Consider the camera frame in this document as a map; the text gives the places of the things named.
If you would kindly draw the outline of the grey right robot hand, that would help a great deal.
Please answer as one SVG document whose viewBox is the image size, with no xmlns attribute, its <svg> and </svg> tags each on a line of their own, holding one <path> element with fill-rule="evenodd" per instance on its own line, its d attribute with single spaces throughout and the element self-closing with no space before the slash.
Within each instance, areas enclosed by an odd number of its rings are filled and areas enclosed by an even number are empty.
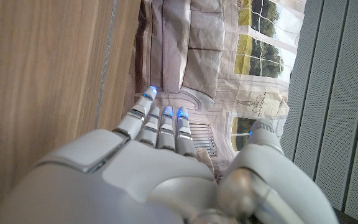
<svg viewBox="0 0 358 224">
<path fill-rule="evenodd" d="M 321 189 L 257 120 L 221 180 L 197 160 L 186 108 L 149 87 L 112 131 L 47 154 L 0 204 L 0 223 L 337 223 Z"/>
</svg>

